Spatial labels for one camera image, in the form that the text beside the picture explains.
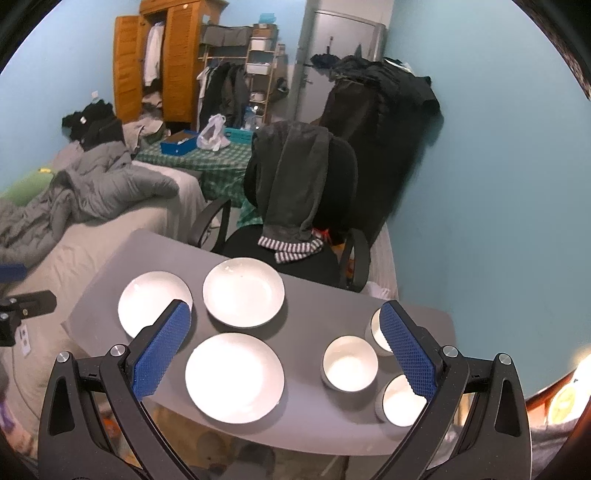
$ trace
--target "pile of clothes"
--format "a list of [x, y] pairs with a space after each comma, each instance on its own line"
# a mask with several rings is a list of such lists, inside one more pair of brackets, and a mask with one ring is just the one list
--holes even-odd
[[162, 96], [154, 92], [144, 97], [143, 112], [138, 120], [122, 125], [115, 116], [113, 105], [104, 100], [87, 105], [81, 112], [74, 112], [61, 120], [69, 129], [68, 137], [79, 142], [84, 151], [109, 142], [124, 142], [131, 154], [159, 140], [166, 134], [162, 120]]
[[104, 100], [87, 105], [81, 112], [74, 112], [61, 119], [62, 128], [70, 130], [72, 141], [80, 142], [84, 151], [108, 142], [123, 141], [123, 125], [115, 116], [113, 105]]
[[345, 224], [372, 245], [400, 198], [439, 102], [429, 77], [414, 76], [396, 60], [351, 55], [332, 65], [331, 77], [336, 83], [319, 124], [355, 150], [357, 195]]

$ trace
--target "white door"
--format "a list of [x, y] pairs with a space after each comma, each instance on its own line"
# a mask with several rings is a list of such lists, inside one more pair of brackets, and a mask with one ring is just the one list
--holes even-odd
[[374, 34], [375, 26], [372, 24], [326, 13], [316, 14], [298, 103], [299, 121], [309, 123], [320, 118], [329, 93], [335, 85], [325, 74], [312, 67], [310, 59], [316, 54], [327, 53], [328, 46], [332, 55], [342, 59], [347, 55], [353, 55], [359, 45], [362, 56], [369, 58]]

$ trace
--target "green pillow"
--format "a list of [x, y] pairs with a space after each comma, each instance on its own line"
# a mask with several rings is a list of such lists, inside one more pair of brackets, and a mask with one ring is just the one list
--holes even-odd
[[43, 192], [51, 182], [53, 172], [50, 168], [38, 168], [10, 185], [0, 197], [19, 207], [24, 207]]

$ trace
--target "blue wall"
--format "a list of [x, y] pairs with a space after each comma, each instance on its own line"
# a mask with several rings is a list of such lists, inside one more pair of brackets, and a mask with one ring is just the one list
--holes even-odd
[[61, 118], [91, 92], [113, 101], [113, 28], [140, 0], [62, 0], [0, 74], [0, 189], [50, 161], [68, 140]]
[[511, 0], [397, 0], [387, 53], [444, 115], [389, 224], [401, 295], [532, 394], [591, 344], [591, 103]]
[[228, 27], [252, 25], [263, 13], [274, 13], [279, 41], [285, 44], [289, 62], [295, 62], [306, 0], [233, 0], [222, 12], [220, 24]]

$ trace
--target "blue basket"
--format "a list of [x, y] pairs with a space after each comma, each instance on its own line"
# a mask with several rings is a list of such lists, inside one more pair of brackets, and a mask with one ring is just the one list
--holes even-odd
[[259, 23], [275, 23], [277, 17], [275, 14], [261, 14], [259, 17]]
[[252, 142], [252, 132], [250, 130], [240, 130], [237, 128], [225, 128], [224, 135], [233, 143], [248, 145]]

